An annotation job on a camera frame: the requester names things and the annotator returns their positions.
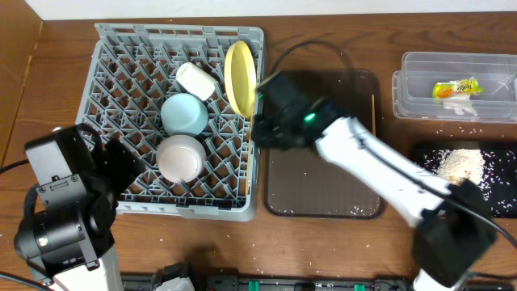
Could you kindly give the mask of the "wooden chopstick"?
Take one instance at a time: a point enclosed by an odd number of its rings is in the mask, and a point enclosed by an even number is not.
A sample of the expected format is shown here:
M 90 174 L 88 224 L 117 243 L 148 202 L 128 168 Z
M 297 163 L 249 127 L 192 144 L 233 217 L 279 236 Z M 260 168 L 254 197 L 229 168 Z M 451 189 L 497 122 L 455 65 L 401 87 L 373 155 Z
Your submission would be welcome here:
M 376 136 L 376 104 L 375 104 L 375 95 L 372 94 L 372 135 Z
M 246 182 L 245 182 L 245 195 L 246 197 L 248 196 L 248 193 L 249 193 L 249 186 L 248 186 L 248 183 L 250 182 L 250 170 L 251 170 L 251 165 L 250 165 L 250 162 L 251 162 L 251 152 L 252 152 L 252 137 L 251 137 L 251 134 L 252 134 L 252 128 L 253 128 L 253 122 L 254 122 L 254 116 L 251 115 L 250 116 L 250 131 L 248 132 L 249 136 L 247 138 L 247 141 L 248 141 L 248 154 L 247 154 L 247 160 L 246 160 L 246 165 L 247 165 L 247 169 L 246 169 Z

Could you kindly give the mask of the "yellow plate with crumbs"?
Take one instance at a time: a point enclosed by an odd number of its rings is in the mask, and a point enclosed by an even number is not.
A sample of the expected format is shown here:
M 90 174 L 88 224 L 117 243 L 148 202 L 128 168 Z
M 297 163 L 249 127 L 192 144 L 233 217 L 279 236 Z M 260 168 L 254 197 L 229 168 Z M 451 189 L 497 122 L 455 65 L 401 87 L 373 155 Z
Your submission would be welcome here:
M 246 42 L 232 44 L 225 56 L 225 92 L 233 111 L 250 118 L 254 111 L 257 75 L 254 58 Z

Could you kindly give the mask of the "cream plastic cup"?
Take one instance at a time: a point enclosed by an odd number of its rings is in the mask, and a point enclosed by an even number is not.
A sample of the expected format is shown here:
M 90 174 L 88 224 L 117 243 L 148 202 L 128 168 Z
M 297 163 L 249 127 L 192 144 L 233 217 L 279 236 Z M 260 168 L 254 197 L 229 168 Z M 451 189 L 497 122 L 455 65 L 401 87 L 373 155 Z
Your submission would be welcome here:
M 186 62 L 176 72 L 177 82 L 201 101 L 209 99 L 215 91 L 217 80 L 199 66 Z

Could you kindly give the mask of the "light blue bowl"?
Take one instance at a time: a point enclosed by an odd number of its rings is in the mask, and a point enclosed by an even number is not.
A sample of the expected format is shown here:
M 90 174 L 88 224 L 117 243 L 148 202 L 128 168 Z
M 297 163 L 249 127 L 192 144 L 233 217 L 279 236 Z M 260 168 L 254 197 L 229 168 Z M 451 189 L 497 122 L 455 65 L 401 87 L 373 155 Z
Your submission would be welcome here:
M 161 119 L 169 135 L 196 136 L 207 126 L 208 110 L 197 97 L 180 93 L 172 95 L 162 105 Z

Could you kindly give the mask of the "white tissue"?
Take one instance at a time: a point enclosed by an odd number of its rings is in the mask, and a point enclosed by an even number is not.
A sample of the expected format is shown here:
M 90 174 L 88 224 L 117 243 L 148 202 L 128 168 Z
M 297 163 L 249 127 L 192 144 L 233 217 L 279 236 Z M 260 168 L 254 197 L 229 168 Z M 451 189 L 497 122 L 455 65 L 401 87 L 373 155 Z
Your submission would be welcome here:
M 453 110 L 457 115 L 463 116 L 465 113 L 477 116 L 477 110 L 473 107 L 470 95 L 454 95 L 443 101 L 445 109 Z

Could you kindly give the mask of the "yellow green snack wrapper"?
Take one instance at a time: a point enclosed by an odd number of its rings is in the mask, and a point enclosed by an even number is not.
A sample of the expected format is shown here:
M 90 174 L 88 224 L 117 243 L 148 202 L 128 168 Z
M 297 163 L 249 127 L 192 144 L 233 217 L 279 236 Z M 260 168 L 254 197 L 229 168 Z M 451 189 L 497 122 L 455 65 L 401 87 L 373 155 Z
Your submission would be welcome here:
M 447 99 L 454 95 L 478 95 L 484 91 L 476 78 L 437 82 L 432 91 L 433 99 Z

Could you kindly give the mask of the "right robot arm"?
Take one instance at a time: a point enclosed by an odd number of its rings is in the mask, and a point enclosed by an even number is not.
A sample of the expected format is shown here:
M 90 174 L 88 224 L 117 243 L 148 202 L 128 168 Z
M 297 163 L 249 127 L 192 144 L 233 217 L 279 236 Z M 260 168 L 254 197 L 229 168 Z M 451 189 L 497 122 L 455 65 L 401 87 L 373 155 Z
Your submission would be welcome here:
M 471 180 L 459 184 L 419 167 L 327 98 L 311 101 L 285 74 L 259 83 L 256 97 L 272 106 L 254 116 L 256 146 L 311 147 L 388 202 L 414 231 L 416 290 L 456 290 L 496 241 L 490 207 Z

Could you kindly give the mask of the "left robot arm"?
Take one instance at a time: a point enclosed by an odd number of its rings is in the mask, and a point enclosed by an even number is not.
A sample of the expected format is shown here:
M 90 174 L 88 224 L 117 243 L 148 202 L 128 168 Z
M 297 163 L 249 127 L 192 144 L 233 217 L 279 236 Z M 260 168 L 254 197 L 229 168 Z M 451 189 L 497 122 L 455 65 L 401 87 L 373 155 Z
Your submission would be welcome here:
M 85 123 L 27 142 L 25 154 L 38 183 L 14 246 L 33 278 L 50 290 L 121 290 L 111 226 L 143 163 Z

